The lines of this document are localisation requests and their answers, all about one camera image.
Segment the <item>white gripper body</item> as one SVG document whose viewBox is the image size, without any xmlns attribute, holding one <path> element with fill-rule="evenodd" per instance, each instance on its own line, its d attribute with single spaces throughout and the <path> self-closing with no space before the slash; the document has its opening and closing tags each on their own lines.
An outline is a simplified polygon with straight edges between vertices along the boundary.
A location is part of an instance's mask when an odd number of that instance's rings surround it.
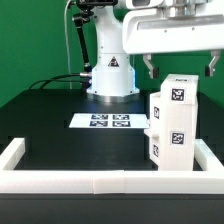
<svg viewBox="0 0 224 224">
<path fill-rule="evenodd" d="M 224 7 L 197 11 L 195 16 L 166 18 L 159 9 L 129 12 L 122 42 L 129 54 L 224 49 Z"/>
</svg>

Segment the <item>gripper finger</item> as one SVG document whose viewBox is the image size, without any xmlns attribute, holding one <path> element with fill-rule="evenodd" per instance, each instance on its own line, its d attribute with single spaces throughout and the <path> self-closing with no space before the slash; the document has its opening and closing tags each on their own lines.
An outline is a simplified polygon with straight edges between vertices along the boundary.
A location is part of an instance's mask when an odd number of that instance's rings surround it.
<svg viewBox="0 0 224 224">
<path fill-rule="evenodd" d="M 217 62 L 219 61 L 221 56 L 220 50 L 212 50 L 211 51 L 211 61 L 210 63 L 205 67 L 205 76 L 206 77 L 212 77 L 215 73 L 215 66 Z"/>
<path fill-rule="evenodd" d="M 143 56 L 143 61 L 147 68 L 149 69 L 149 76 L 154 79 L 158 77 L 158 69 L 152 63 L 152 57 L 150 54 L 145 54 Z"/>
</svg>

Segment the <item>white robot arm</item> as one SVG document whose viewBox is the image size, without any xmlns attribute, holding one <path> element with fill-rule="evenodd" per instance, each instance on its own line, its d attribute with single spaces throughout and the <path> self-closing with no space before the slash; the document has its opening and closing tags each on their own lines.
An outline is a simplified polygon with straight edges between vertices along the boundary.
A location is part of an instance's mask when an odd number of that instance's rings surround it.
<svg viewBox="0 0 224 224">
<path fill-rule="evenodd" d="M 104 102 L 138 96 L 130 55 L 141 54 L 154 78 L 153 54 L 209 50 L 211 76 L 224 49 L 224 0 L 118 0 L 98 5 L 94 23 L 97 63 L 87 94 Z"/>
</svg>

